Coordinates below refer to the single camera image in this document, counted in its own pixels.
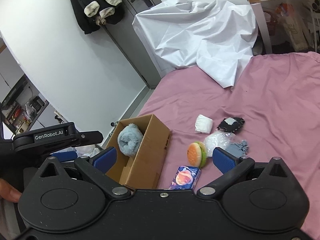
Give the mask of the person's left hand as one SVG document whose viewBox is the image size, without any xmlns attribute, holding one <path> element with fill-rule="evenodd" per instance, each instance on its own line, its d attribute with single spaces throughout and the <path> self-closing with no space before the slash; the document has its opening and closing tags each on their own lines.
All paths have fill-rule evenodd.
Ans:
<svg viewBox="0 0 320 240">
<path fill-rule="evenodd" d="M 17 203 L 21 193 L 4 179 L 0 179 L 0 197 L 13 203 Z"/>
</svg>

